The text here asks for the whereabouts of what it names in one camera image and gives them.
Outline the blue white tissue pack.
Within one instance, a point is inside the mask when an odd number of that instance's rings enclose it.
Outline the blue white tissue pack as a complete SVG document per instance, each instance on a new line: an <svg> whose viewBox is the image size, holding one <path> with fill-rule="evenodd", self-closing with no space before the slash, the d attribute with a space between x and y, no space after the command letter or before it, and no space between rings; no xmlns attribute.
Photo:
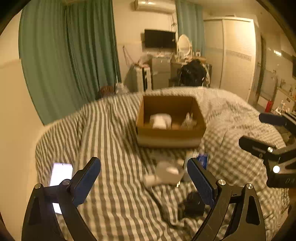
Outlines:
<svg viewBox="0 0 296 241"><path fill-rule="evenodd" d="M208 159L209 155L207 153L201 154L199 153L197 156L198 162L201 164L201 166L206 170L208 167Z"/></svg>

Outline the white cosmetic tube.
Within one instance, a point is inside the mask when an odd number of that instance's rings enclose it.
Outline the white cosmetic tube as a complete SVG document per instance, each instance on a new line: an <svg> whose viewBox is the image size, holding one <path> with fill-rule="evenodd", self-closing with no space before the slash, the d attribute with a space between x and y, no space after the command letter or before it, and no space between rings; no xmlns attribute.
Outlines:
<svg viewBox="0 0 296 241"><path fill-rule="evenodd" d="M164 174L153 174L145 175L143 177L143 183L145 187L154 187L158 185L177 185L181 180L181 177L174 174L164 173Z"/></svg>

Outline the red fire extinguisher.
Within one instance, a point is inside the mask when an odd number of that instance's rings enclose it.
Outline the red fire extinguisher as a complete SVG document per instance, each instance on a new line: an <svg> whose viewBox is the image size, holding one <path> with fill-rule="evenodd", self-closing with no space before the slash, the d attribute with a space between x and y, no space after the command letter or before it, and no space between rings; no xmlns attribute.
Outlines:
<svg viewBox="0 0 296 241"><path fill-rule="evenodd" d="M270 113L273 107L273 101L269 100L266 104L265 113Z"/></svg>

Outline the lit white smartphone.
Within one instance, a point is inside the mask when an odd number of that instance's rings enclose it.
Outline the lit white smartphone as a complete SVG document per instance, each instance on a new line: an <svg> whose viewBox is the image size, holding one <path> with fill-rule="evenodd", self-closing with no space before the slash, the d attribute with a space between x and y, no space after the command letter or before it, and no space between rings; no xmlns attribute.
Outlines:
<svg viewBox="0 0 296 241"><path fill-rule="evenodd" d="M73 166L71 164L54 163L50 186L57 186L65 179L72 179Z"/></svg>

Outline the small black object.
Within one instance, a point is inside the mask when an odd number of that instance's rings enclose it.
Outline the small black object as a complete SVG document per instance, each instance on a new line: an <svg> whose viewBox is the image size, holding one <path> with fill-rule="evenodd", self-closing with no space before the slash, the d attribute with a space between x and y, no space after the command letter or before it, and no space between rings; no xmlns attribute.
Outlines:
<svg viewBox="0 0 296 241"><path fill-rule="evenodd" d="M205 211L205 204L201 199L200 194L191 192L183 202L183 216L189 218L196 218L203 216Z"/></svg>

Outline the white sliding wardrobe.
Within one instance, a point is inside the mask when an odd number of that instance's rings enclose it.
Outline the white sliding wardrobe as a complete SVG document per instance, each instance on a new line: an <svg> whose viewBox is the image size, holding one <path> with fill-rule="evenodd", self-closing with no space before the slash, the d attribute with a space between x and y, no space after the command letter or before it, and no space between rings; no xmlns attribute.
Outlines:
<svg viewBox="0 0 296 241"><path fill-rule="evenodd" d="M212 66L210 87L227 90L248 101L257 61L254 20L208 18L204 20L204 31L205 58Z"/></svg>

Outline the black clothes pile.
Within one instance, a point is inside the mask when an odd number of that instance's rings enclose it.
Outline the black clothes pile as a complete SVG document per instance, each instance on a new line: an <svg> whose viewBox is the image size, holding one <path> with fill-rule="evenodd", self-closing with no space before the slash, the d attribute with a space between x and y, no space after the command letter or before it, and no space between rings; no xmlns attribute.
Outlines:
<svg viewBox="0 0 296 241"><path fill-rule="evenodd" d="M205 64L200 60L192 60L183 65L177 74L179 86L209 87L210 77Z"/></svg>

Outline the brown cardboard box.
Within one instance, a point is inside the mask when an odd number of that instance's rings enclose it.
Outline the brown cardboard box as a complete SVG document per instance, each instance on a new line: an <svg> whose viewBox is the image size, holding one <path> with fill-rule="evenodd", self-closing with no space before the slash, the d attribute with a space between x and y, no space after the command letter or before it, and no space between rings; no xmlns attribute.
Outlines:
<svg viewBox="0 0 296 241"><path fill-rule="evenodd" d="M147 148L196 148L206 130L193 96L145 95L140 103L137 142Z"/></svg>

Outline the white tape roll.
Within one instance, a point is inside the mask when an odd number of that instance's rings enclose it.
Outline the white tape roll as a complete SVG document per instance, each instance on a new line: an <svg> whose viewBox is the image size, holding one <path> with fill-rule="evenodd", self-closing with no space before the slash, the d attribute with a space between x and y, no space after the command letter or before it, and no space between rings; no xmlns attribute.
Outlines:
<svg viewBox="0 0 296 241"><path fill-rule="evenodd" d="M171 116L166 113L151 115L149 124L152 126L152 128L168 130L171 128Z"/></svg>

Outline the white oval vanity mirror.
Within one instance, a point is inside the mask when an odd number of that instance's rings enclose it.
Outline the white oval vanity mirror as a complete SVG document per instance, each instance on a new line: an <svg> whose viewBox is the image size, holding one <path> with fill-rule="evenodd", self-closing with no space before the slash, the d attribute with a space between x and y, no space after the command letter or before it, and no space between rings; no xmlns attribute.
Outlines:
<svg viewBox="0 0 296 241"><path fill-rule="evenodd" d="M188 59L192 57L192 43L185 34L182 34L178 39L177 55L181 59Z"/></svg>

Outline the silver mini fridge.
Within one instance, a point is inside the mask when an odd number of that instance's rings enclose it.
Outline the silver mini fridge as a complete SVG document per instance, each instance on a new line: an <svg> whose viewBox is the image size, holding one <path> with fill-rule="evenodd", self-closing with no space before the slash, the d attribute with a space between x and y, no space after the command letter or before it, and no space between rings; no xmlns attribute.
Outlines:
<svg viewBox="0 0 296 241"><path fill-rule="evenodd" d="M152 58L152 87L162 89L169 87L171 77L171 61L168 58Z"/></svg>

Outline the green right curtain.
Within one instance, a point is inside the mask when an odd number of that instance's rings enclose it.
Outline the green right curtain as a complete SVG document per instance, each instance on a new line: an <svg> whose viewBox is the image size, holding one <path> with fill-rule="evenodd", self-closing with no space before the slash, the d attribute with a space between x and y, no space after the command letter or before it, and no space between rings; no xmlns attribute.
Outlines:
<svg viewBox="0 0 296 241"><path fill-rule="evenodd" d="M193 52L200 51L205 54L205 31L203 20L203 8L199 4L189 1L175 1L178 34L185 34L192 42Z"/></svg>

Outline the green curtain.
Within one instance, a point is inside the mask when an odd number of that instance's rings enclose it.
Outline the green curtain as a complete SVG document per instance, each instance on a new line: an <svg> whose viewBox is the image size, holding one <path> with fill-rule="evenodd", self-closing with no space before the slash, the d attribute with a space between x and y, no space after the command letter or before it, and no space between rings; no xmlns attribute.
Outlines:
<svg viewBox="0 0 296 241"><path fill-rule="evenodd" d="M178 34L185 34L192 42L193 52L200 51L205 54L205 31L203 20L203 8L199 4L189 1L175 1Z"/></svg>
<svg viewBox="0 0 296 241"><path fill-rule="evenodd" d="M18 50L45 125L121 81L112 1L30 1L21 14Z"/></svg>

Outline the white suitcase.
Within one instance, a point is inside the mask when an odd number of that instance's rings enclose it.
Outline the white suitcase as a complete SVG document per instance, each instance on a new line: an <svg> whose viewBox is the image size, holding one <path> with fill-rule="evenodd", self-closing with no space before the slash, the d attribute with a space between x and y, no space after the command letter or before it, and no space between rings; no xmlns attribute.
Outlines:
<svg viewBox="0 0 296 241"><path fill-rule="evenodd" d="M146 92L152 90L151 69L147 64L133 65L129 69L125 85L130 92Z"/></svg>

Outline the brown patterned basket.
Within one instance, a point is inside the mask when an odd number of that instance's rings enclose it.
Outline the brown patterned basket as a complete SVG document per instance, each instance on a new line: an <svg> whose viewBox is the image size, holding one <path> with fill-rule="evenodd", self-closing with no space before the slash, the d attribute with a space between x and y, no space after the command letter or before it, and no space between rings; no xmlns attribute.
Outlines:
<svg viewBox="0 0 296 241"><path fill-rule="evenodd" d="M103 86L97 92L96 99L105 98L115 94L115 90L113 86Z"/></svg>

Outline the clear water jug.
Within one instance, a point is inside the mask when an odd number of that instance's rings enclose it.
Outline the clear water jug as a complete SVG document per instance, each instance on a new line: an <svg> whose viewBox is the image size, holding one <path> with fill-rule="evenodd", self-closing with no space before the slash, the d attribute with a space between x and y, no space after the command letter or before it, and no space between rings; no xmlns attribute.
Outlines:
<svg viewBox="0 0 296 241"><path fill-rule="evenodd" d="M115 85L115 93L116 95L123 95L123 94L128 94L130 91L128 88L121 82L118 82Z"/></svg>

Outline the white air conditioner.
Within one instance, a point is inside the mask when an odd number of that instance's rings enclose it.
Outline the white air conditioner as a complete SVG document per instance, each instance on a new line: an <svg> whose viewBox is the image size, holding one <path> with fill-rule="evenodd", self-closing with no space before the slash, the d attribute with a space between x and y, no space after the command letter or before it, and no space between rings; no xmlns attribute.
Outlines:
<svg viewBox="0 0 296 241"><path fill-rule="evenodd" d="M156 13L173 14L176 10L175 3L173 1L134 1L134 7L136 11L153 11Z"/></svg>

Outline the green left curtain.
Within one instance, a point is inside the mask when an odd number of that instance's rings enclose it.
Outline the green left curtain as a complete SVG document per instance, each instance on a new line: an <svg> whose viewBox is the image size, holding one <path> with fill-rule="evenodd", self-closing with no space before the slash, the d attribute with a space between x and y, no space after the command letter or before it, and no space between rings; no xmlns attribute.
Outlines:
<svg viewBox="0 0 296 241"><path fill-rule="evenodd" d="M18 50L45 125L121 81L112 1L30 1L21 14Z"/></svg>

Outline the black wall television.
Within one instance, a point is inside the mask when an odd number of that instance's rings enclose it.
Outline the black wall television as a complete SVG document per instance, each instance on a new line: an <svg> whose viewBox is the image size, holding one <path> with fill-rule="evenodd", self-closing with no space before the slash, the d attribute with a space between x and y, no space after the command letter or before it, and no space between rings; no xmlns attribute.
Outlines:
<svg viewBox="0 0 296 241"><path fill-rule="evenodd" d="M176 33L145 29L144 45L146 48L175 49Z"/></svg>

